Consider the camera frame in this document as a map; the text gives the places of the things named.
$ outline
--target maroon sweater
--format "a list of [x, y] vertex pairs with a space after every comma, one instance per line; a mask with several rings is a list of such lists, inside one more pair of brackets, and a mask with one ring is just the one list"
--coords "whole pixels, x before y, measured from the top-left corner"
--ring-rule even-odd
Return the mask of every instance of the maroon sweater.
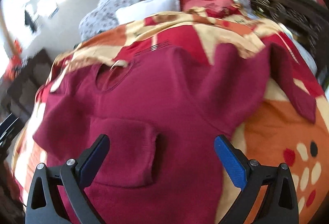
[[68, 74], [49, 95], [34, 140], [54, 166], [78, 157], [100, 133], [110, 137], [110, 152], [85, 189], [107, 223], [213, 223], [222, 192], [214, 139], [230, 138], [261, 103], [271, 49], [282, 56], [274, 78], [291, 98], [303, 95], [291, 84], [285, 51], [274, 45], [243, 59], [234, 45], [221, 44], [214, 66], [165, 46], [127, 68], [107, 69], [106, 82], [100, 64]]

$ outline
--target cream oval spot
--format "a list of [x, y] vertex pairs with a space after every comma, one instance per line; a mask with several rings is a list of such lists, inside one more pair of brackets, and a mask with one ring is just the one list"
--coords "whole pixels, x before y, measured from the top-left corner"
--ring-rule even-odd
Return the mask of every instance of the cream oval spot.
[[298, 183], [299, 183], [299, 176], [297, 176], [296, 174], [291, 174], [292, 176], [292, 181], [293, 181], [293, 184], [295, 186], [295, 191], [297, 191], [297, 187], [298, 187]]
[[39, 163], [44, 163], [46, 160], [46, 152], [44, 150], [42, 150], [40, 152], [40, 159], [39, 159]]
[[312, 185], [314, 185], [318, 181], [320, 175], [321, 175], [321, 164], [320, 162], [316, 162], [316, 164], [312, 169], [312, 173], [310, 175], [310, 181]]
[[305, 197], [302, 197], [302, 198], [300, 198], [300, 200], [298, 202], [298, 213], [299, 214], [302, 211], [304, 205], [305, 205]]
[[310, 169], [308, 167], [305, 167], [302, 177], [300, 178], [300, 190], [301, 191], [304, 191], [306, 189], [309, 176], [310, 176]]
[[300, 154], [300, 157], [302, 157], [302, 160], [306, 162], [308, 160], [308, 154], [307, 154], [307, 148], [304, 143], [298, 143], [297, 144], [297, 151]]

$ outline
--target bed sheet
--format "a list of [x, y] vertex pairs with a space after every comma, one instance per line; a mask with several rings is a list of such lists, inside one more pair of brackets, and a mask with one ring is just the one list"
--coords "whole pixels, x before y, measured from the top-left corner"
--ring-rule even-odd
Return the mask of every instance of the bed sheet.
[[[47, 153], [33, 141], [32, 136], [42, 122], [48, 94], [58, 88], [69, 72], [95, 63], [110, 66], [118, 59], [129, 61], [140, 50], [140, 42], [147, 40], [149, 47], [156, 47], [166, 30], [182, 26], [192, 26], [198, 34], [210, 64], [215, 46], [223, 42], [234, 44], [244, 58], [261, 51], [264, 43], [269, 41], [287, 51], [295, 85], [315, 100], [315, 123], [297, 113], [287, 95], [270, 79], [264, 101], [257, 112], [236, 129], [232, 144], [248, 159], [257, 159], [261, 164], [278, 166], [285, 162], [289, 165], [297, 192], [300, 223], [308, 223], [329, 190], [326, 184], [329, 179], [329, 153], [326, 150], [329, 144], [329, 104], [323, 90], [295, 45], [276, 23], [268, 19], [250, 20], [242, 15], [211, 18], [204, 8], [163, 12], [121, 25], [56, 58], [46, 84], [37, 93], [31, 119], [14, 149], [14, 175], [22, 186], [25, 203], [35, 167], [40, 162], [47, 163]], [[214, 223], [225, 215], [239, 191], [224, 172], [223, 194], [218, 201]], [[264, 190], [261, 190], [246, 223], [252, 222], [263, 195]]]

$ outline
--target white pillow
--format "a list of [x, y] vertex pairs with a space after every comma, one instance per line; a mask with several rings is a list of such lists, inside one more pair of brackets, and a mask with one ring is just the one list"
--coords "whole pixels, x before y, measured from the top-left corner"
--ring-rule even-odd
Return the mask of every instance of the white pillow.
[[162, 11], [180, 11], [179, 0], [145, 0], [131, 6], [119, 8], [116, 17], [119, 24], [142, 20]]

